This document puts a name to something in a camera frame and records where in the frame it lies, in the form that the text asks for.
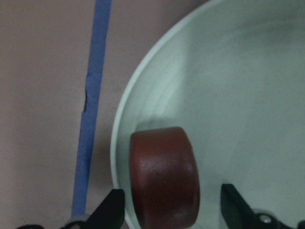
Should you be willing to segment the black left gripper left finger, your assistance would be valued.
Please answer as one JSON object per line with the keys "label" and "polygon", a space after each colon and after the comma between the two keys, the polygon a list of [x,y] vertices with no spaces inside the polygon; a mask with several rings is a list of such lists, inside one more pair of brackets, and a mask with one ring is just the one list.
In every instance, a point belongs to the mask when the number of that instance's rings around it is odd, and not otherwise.
{"label": "black left gripper left finger", "polygon": [[125,193],[112,189],[85,222],[86,229],[120,229],[125,217]]}

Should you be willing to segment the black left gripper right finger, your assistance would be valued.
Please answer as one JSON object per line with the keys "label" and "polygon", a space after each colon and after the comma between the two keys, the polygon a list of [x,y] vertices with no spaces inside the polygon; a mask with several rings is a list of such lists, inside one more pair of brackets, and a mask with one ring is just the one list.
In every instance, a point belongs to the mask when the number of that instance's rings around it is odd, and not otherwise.
{"label": "black left gripper right finger", "polygon": [[221,185],[221,214],[229,229],[285,229],[275,217],[255,213],[234,185]]}

